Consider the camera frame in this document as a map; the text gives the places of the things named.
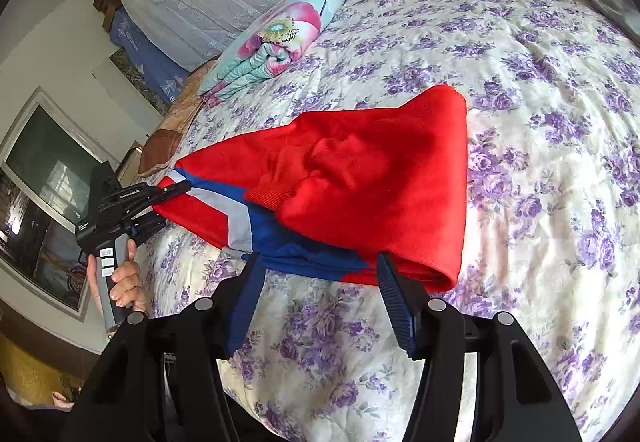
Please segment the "person's left hand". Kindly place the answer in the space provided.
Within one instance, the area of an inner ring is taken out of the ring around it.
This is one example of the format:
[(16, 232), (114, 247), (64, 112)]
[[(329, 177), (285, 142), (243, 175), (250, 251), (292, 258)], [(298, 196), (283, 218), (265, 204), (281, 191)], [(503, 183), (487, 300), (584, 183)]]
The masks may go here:
[[(148, 302), (145, 297), (140, 266), (134, 260), (137, 253), (137, 245), (134, 240), (128, 240), (127, 251), (127, 260), (112, 274), (114, 287), (110, 290), (110, 299), (119, 308), (130, 306), (133, 311), (148, 313)], [(102, 312), (98, 278), (96, 277), (96, 257), (93, 254), (88, 254), (86, 275), (93, 302), (98, 311)]]

